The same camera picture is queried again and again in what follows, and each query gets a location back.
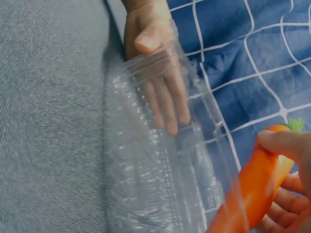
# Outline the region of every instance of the adult hand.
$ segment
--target adult hand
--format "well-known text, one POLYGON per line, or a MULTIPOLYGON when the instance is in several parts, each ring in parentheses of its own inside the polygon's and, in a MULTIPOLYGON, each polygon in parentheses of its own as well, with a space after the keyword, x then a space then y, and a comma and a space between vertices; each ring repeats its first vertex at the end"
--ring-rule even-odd
MULTIPOLYGON (((172 17, 166 0, 138 0, 136 2, 141 2, 141 4, 129 4, 127 7, 128 15, 124 33, 127 60, 142 53, 153 53, 174 37, 171 27, 172 17)), ((170 135, 175 135, 178 130, 177 122, 188 124, 190 112, 182 75, 174 57, 170 55, 167 51, 168 59, 140 72, 139 77, 136 78, 143 79, 141 82, 143 95, 150 105, 155 125, 158 128, 165 127, 170 135)))
POLYGON ((299 176, 287 176, 277 191, 269 212, 257 227, 258 232, 310 233, 311 133, 263 131, 259 134, 259 139, 269 152, 282 154, 296 161, 299 176))

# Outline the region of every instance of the transparent plastic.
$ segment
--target transparent plastic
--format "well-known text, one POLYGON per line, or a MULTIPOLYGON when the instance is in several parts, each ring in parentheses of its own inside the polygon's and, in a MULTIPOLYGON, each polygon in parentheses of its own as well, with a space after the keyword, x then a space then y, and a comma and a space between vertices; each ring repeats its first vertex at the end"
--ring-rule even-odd
POLYGON ((125 63, 109 80, 110 172, 120 232, 204 233, 225 198, 224 182, 238 174, 223 121, 194 65, 174 40, 125 63), (182 77, 191 117, 176 136, 156 127, 144 91, 147 82, 172 73, 182 77))

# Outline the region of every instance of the carrot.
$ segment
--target carrot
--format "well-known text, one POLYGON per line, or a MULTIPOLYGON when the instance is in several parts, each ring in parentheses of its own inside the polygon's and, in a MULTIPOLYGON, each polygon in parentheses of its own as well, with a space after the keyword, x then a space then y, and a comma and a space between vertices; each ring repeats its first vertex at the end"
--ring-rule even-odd
MULTIPOLYGON (((300 131, 303 125, 302 119, 289 120, 287 125, 273 125, 267 130, 300 131)), ((206 233, 247 233, 255 228, 293 165, 293 160, 266 151, 257 138, 251 158, 239 172, 206 233)))

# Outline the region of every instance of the blue fabric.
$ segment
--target blue fabric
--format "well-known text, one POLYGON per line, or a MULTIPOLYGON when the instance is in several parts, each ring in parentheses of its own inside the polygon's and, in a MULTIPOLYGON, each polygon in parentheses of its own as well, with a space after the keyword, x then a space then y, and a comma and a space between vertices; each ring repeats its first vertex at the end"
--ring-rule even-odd
MULTIPOLYGON (((189 58, 208 80, 237 167, 259 131, 302 117, 311 128, 310 0, 168 0, 189 58)), ((203 108, 197 106, 200 114, 203 108)), ((216 171, 225 189, 229 182, 216 171)))

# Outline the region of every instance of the carrot leaf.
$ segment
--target carrot leaf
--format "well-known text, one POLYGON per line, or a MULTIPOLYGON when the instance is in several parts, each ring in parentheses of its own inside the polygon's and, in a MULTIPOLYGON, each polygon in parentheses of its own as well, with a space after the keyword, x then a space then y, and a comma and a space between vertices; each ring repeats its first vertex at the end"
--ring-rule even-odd
POLYGON ((298 120, 288 119, 288 124, 284 124, 292 131, 302 131, 305 126, 305 121, 300 117, 298 120))

